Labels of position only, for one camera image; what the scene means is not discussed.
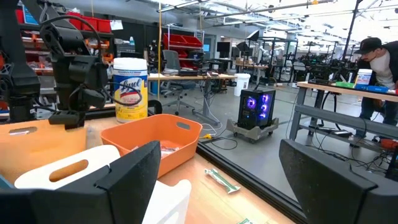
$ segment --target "white bucket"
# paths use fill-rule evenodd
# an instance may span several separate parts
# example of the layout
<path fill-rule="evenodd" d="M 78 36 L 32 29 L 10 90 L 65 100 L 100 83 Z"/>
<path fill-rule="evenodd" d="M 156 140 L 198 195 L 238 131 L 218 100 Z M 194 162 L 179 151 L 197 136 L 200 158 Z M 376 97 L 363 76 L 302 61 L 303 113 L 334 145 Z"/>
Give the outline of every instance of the white bucket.
<path fill-rule="evenodd" d="M 147 62 L 141 58 L 115 58 L 113 60 L 113 82 L 132 86 L 140 91 L 142 100 L 134 106 L 115 103 L 116 119 L 125 123 L 148 116 L 148 71 Z M 133 103 L 139 95 L 132 89 L 114 84 L 114 98 L 123 103 Z"/>
<path fill-rule="evenodd" d="M 234 95 L 235 96 L 241 96 L 241 91 L 242 90 L 247 90 L 249 88 L 249 79 L 250 75 L 249 74 L 235 74 L 238 78 L 235 79 L 236 81 L 236 87 L 234 90 Z"/>

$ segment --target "orange plastic bin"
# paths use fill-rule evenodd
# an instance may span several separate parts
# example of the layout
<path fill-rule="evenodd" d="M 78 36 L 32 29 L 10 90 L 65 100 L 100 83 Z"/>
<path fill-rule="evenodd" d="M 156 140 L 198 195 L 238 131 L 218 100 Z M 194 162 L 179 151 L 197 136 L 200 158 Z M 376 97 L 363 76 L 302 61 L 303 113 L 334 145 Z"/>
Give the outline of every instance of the orange plastic bin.
<path fill-rule="evenodd" d="M 32 169 L 85 149 L 85 128 L 66 131 L 64 125 L 50 125 L 48 120 L 0 125 L 0 174 L 13 184 Z M 52 180 L 65 178 L 82 168 L 82 164 L 74 164 L 52 175 Z"/>
<path fill-rule="evenodd" d="M 161 177 L 195 155 L 201 128 L 201 124 L 188 119 L 158 114 L 106 129 L 101 138 L 103 144 L 116 146 L 120 156 L 156 140 L 165 147 L 178 147 L 162 157 L 158 173 Z"/>

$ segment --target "person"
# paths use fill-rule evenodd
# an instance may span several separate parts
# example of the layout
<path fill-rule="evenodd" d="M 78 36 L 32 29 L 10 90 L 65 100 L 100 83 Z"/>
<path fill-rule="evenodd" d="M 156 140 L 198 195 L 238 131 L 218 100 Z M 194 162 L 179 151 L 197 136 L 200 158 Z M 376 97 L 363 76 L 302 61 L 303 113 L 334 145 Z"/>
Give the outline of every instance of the person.
<path fill-rule="evenodd" d="M 391 90 L 398 89 L 398 41 L 382 45 L 379 38 L 371 37 L 362 40 L 359 50 L 358 68 L 371 69 L 372 75 L 369 85 L 386 86 Z M 383 105 L 380 100 L 364 97 L 361 104 L 360 118 L 371 119 L 374 112 L 383 115 L 384 124 L 397 125 L 398 103 L 386 101 Z M 356 130 L 356 135 L 364 138 L 364 131 Z"/>

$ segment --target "black cap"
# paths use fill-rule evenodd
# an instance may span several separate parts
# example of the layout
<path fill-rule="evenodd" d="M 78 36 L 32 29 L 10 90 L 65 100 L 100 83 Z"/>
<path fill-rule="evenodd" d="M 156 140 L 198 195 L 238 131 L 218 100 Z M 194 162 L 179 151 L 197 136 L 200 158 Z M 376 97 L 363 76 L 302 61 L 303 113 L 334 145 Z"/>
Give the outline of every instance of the black cap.
<path fill-rule="evenodd" d="M 381 47 L 381 39 L 378 39 L 377 37 L 370 37 L 362 40 L 361 47 L 359 50 L 356 50 L 354 54 L 364 55 Z"/>

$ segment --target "purple led light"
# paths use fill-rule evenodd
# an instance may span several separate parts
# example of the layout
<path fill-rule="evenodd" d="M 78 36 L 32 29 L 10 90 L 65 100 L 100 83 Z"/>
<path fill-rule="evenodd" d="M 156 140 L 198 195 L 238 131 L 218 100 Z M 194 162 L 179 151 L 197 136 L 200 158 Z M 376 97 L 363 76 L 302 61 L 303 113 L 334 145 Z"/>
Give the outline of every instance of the purple led light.
<path fill-rule="evenodd" d="M 248 106 L 249 109 L 254 109 L 256 108 L 256 100 L 249 97 L 246 105 Z"/>
<path fill-rule="evenodd" d="M 269 100 L 269 95 L 263 95 L 263 96 L 262 96 L 262 102 L 263 102 L 263 103 L 267 103 L 268 100 Z"/>
<path fill-rule="evenodd" d="M 262 110 L 263 112 L 266 112 L 266 111 L 267 111 L 267 105 L 262 105 L 262 106 L 261 106 L 261 110 Z"/>
<path fill-rule="evenodd" d="M 261 113 L 260 114 L 260 119 L 264 119 L 264 118 L 266 118 L 266 114 L 265 113 Z"/>

